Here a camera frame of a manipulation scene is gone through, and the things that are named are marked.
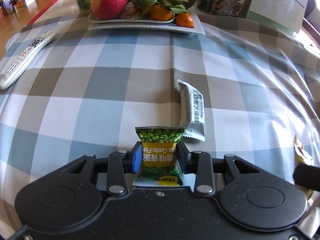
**red apple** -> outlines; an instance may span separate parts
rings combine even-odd
[[[117,19],[123,12],[128,0],[91,0],[92,14],[100,20]]]

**orange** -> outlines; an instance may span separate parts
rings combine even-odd
[[[172,19],[173,12],[158,4],[151,8],[150,16],[151,19],[155,21],[169,21],[170,19]]]
[[[176,25],[186,28],[193,28],[193,19],[188,13],[181,13],[176,16]]]

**table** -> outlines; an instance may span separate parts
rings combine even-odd
[[[233,153],[292,181],[294,135],[319,165],[320,61],[293,37],[245,19],[201,15],[204,36],[88,31],[88,14],[24,27],[0,68],[40,33],[57,38],[0,92],[0,234],[21,224],[17,192],[86,153],[129,150],[135,126],[176,126],[177,79],[204,95],[205,142],[189,150]]]

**remote control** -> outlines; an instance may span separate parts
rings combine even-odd
[[[29,46],[18,56],[9,68],[4,68],[0,73],[0,89],[6,89],[15,82],[39,51],[56,36],[55,31],[47,31],[34,39]]]

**rectangular plate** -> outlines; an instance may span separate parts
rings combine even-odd
[[[186,34],[201,34],[204,35],[204,29],[201,21],[193,7],[188,9],[192,16],[194,28],[185,28],[176,26],[173,23],[159,24],[159,23],[141,23],[141,22],[127,22],[127,20],[121,20],[122,22],[117,23],[93,23],[91,22],[89,30],[100,30],[100,29],[140,29],[140,30],[158,30],[158,31],[169,31]]]
[[[138,19],[100,20],[100,19],[94,17],[92,15],[92,13],[90,13],[90,15],[89,15],[89,22],[98,23],[98,24],[102,24],[102,23],[142,23],[142,24],[155,23],[155,24],[166,24],[166,23],[170,23],[170,22],[173,22],[173,21],[174,21],[174,16],[169,21],[153,21],[153,20],[138,20]]]

